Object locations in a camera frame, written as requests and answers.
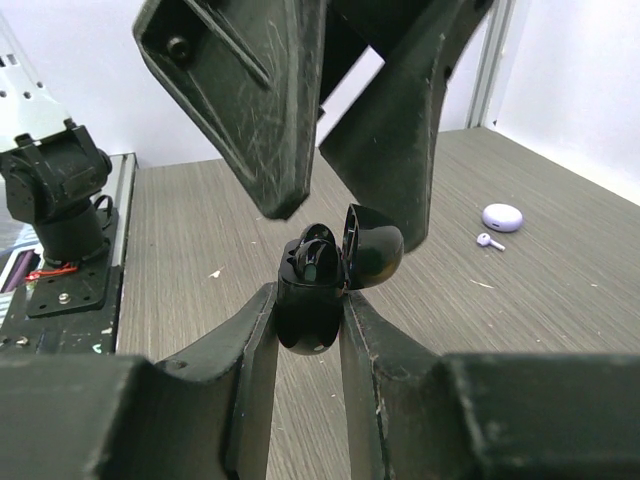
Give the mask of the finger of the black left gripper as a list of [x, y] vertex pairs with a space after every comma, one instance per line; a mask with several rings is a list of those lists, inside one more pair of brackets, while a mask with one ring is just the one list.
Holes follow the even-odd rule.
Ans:
[[310, 192], [325, 20], [323, 1], [163, 0], [133, 25], [149, 71], [268, 219]]
[[366, 207], [427, 237], [435, 147], [447, 87], [489, 1], [340, 1], [338, 13], [384, 60], [323, 140], [322, 156]]

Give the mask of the black round charging case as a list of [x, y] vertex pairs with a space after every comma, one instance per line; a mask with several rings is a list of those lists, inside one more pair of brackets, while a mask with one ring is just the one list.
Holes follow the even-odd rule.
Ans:
[[[296, 275], [296, 251], [302, 243], [314, 239], [335, 245], [338, 271], [332, 283], [306, 283]], [[349, 205], [341, 240], [323, 223], [308, 225], [298, 238], [286, 244], [278, 270], [274, 319], [280, 343], [300, 355], [328, 350], [344, 317], [345, 295], [387, 281], [399, 268], [403, 255], [400, 229], [369, 207]]]

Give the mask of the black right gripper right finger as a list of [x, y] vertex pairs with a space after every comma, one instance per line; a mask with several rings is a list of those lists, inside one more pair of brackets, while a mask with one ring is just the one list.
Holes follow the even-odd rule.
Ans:
[[355, 479], [635, 479], [639, 359], [436, 355], [348, 295], [339, 335]]

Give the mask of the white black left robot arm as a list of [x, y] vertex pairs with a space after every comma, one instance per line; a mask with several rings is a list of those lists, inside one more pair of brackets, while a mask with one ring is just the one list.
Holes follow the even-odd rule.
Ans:
[[[147, 1], [133, 36], [149, 71], [268, 219], [290, 218], [321, 152], [407, 249], [427, 236], [447, 84], [487, 1]], [[91, 197], [108, 156], [44, 87], [1, 59], [1, 173], [11, 216], [56, 265], [103, 253]]]

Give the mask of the purple earbud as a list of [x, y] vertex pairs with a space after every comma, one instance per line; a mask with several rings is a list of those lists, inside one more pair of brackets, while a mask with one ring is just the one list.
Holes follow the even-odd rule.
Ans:
[[488, 233], [481, 233], [478, 235], [477, 239], [476, 239], [476, 243], [478, 246], [481, 247], [492, 247], [495, 248], [501, 252], [504, 252], [506, 247], [499, 243], [498, 241], [494, 240]]

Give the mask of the purple round charging case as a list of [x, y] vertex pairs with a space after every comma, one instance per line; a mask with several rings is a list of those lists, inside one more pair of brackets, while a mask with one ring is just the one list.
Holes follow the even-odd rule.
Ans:
[[494, 231], [513, 233], [522, 227], [524, 216], [516, 207], [503, 203], [494, 203], [484, 208], [482, 221]]

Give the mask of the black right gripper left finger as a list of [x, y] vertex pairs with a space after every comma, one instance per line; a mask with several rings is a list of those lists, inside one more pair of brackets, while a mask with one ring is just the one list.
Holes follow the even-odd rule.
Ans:
[[159, 362], [15, 354], [1, 360], [5, 479], [262, 479], [278, 342], [276, 287]]

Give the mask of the black earbud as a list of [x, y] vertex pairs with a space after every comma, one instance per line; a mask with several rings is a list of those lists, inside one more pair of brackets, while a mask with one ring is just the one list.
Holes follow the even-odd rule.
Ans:
[[306, 283], [332, 283], [338, 271], [335, 245], [323, 239], [302, 243], [295, 254], [295, 271], [298, 278]]

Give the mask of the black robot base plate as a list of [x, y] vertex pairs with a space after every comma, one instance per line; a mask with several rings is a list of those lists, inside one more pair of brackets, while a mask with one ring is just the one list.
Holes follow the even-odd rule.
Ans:
[[77, 271], [18, 287], [1, 326], [1, 354], [112, 355], [120, 314], [123, 268], [115, 253], [119, 214], [98, 211], [109, 253]]

